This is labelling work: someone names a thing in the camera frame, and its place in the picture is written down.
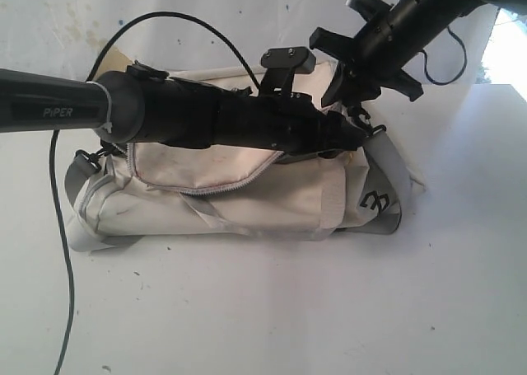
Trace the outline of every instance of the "black wire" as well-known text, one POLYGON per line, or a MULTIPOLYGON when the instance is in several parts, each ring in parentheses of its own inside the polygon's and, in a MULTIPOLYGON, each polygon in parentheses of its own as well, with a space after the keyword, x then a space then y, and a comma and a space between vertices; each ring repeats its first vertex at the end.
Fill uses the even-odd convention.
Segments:
POLYGON ((425 71, 425 76, 426 76, 427 80, 429 82, 431 82, 432 84, 438 85, 440 87, 443 87, 445 85, 450 85, 452 82, 455 82, 455 81, 459 80, 461 78, 461 76, 463 76, 465 70, 467 69, 467 65, 469 64, 469 58, 468 58, 468 55, 467 55, 467 47, 465 47, 464 42, 460 39, 460 37, 458 35, 456 35, 451 30, 450 26, 448 26, 446 29, 448 30, 448 32, 452 36, 452 38, 454 40, 456 40, 459 43, 459 45, 461 45, 461 49, 463 50, 463 58, 464 58, 463 67, 461 68, 459 73, 456 74, 456 76, 454 78, 452 78, 450 81, 447 81, 447 82, 441 82, 441 81, 437 81, 437 80, 433 79, 431 77, 430 73, 428 72, 428 54, 427 54, 427 52, 424 49, 421 51, 421 54, 423 54, 424 57, 425 57, 424 71, 425 71))
POLYGON ((106 43, 105 47, 101 50, 99 56, 97 57, 96 63, 93 66, 93 69, 90 72, 90 75, 88 76, 87 81, 91 81, 93 77, 96 75, 97 69, 100 66, 100 63, 102 62, 102 59, 105 57, 106 53, 110 50, 111 46, 119 39, 121 35, 123 35, 128 29, 131 27, 137 25, 139 22, 145 21, 146 19, 150 18, 156 18, 156 17, 174 17, 174 18, 180 18, 184 19, 186 21, 191 21, 194 23, 197 23, 198 25, 204 27, 205 29, 211 31, 214 35, 216 35, 221 41, 223 41, 227 47, 232 51, 232 53, 238 58, 242 66, 244 67, 247 74, 249 74, 250 79, 252 80, 255 87, 260 89, 260 84, 258 80, 256 79, 256 76, 254 75, 253 71, 245 62, 245 59, 243 56, 241 56, 240 51, 236 49, 236 47, 227 39, 221 32, 214 29, 214 27, 210 26, 207 22, 202 21, 201 19, 196 18, 195 16, 182 14, 181 12, 170 12, 170 11, 158 11, 158 12, 150 12, 145 15, 141 15, 126 25, 124 25, 115 35, 106 43))
MULTIPOLYGON (((131 27, 137 25, 139 22, 145 21, 146 19, 156 18, 156 17, 161 17, 161 16, 184 19, 186 21, 197 23, 198 25, 203 26, 205 29, 210 30, 214 35, 219 37, 220 40, 222 40, 231 49, 231 51, 238 58, 238 60, 240 60, 241 64, 247 71, 247 74, 249 74, 249 77, 253 81, 254 85, 258 89, 260 88, 260 85, 259 85, 258 80, 256 79, 256 76, 254 75, 253 71, 251 70, 247 62, 245 62, 245 59, 243 58, 243 56, 241 56, 240 51, 238 51, 238 49, 236 49, 236 47, 222 33, 214 29, 208 23, 201 21, 200 19, 194 16, 182 14, 179 12, 165 12, 165 11, 151 12, 149 14, 141 15, 135 18, 134 20, 130 21, 129 23, 127 23, 117 33, 115 33, 114 36, 110 39, 110 41, 108 41, 108 43, 106 43, 104 48, 100 51, 99 56, 97 56, 97 59, 94 62, 93 68, 91 68, 90 74, 88 74, 86 81, 92 81, 94 79, 97 73, 97 70, 99 69, 100 64, 102 63, 106 54, 108 53, 112 45, 115 44, 115 41, 117 41, 119 37, 121 37, 121 35, 124 34, 124 32, 126 32, 131 27)), ((58 356, 58 362, 55 368, 54 375, 59 375, 60 370, 63 366, 64 357, 66 356, 66 351, 68 349, 69 337, 72 333, 73 318, 75 314, 75 283, 73 279, 73 267, 72 267, 72 260, 69 255, 68 238, 66 237, 66 228, 64 227, 63 211, 60 207, 60 200, 58 198, 57 175, 55 171, 55 158, 56 158, 56 152, 57 152, 57 140, 58 140, 59 133, 60 133, 60 130, 53 131, 53 136, 51 137, 51 143, 49 144, 49 182, 51 184, 51 193, 53 195, 53 203, 55 206, 55 213, 57 215, 58 230, 60 232, 60 240, 62 242, 62 247, 63 247, 64 262, 66 263, 66 271, 68 272, 69 311, 68 311, 68 322, 66 324, 66 330, 64 331, 63 344, 60 349, 60 355, 58 356)))
POLYGON ((49 145, 49 182, 51 183, 51 193, 53 195, 53 203, 55 206, 55 213, 57 214, 58 230, 60 232, 60 240, 63 244, 64 262, 66 263, 66 271, 68 272, 68 288, 69 288, 69 312, 68 323, 66 324, 66 331, 64 332, 63 345, 58 356, 57 367, 54 375, 60 373, 63 366, 64 356, 68 349, 69 336, 72 332, 73 315, 75 310, 75 283, 73 282, 73 267, 72 260, 69 256, 68 239, 66 238, 66 228, 64 227, 63 211, 60 208, 60 200, 58 199, 57 176, 55 171, 55 153, 57 150, 57 139, 59 130, 53 131, 51 137, 51 144, 49 145))

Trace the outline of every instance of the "white bag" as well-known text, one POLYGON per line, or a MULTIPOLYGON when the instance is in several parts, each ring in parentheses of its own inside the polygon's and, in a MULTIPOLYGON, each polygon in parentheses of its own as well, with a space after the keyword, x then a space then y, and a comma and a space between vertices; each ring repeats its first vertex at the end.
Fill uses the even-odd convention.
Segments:
MULTIPOLYGON (((294 91, 320 99, 331 77, 323 63, 297 77, 294 91)), ((226 89, 250 84, 246 76, 208 82, 226 89)), ((296 240, 324 239, 337 229, 392 233, 408 210, 411 178, 385 132, 334 159, 275 163, 281 155, 133 143, 126 156, 108 156, 100 171, 78 155, 65 180, 76 213, 70 246, 91 251, 145 235, 219 232, 296 240)))

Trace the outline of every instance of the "white wall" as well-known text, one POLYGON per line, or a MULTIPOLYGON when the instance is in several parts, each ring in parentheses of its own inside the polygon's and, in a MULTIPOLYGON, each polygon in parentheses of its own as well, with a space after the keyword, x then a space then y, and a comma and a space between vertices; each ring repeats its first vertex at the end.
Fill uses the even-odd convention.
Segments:
MULTIPOLYGON (((306 45, 316 26, 354 35, 362 25, 345 0, 3 0, 0 4, 0 65, 35 73, 83 79, 105 40, 124 22, 153 10, 195 14, 223 31, 252 64, 270 47, 306 45)), ((492 29, 495 8, 481 8, 455 23, 469 48, 472 82, 492 29)), ((143 23, 118 44, 130 59, 169 69, 237 65, 211 34, 187 22, 143 23)), ((442 35, 430 46, 430 71, 438 80, 454 76, 462 63, 459 46, 442 35)), ((423 79, 422 57, 408 71, 423 79)))

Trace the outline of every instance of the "black tube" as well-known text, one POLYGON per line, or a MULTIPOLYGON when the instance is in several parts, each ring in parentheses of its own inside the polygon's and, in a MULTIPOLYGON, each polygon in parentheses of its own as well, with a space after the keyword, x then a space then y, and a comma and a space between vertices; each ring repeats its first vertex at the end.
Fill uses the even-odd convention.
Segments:
POLYGON ((356 63, 379 79, 393 77, 455 18, 479 0, 401 0, 355 37, 356 63))
POLYGON ((97 128, 107 112, 96 84, 0 69, 0 132, 97 128))

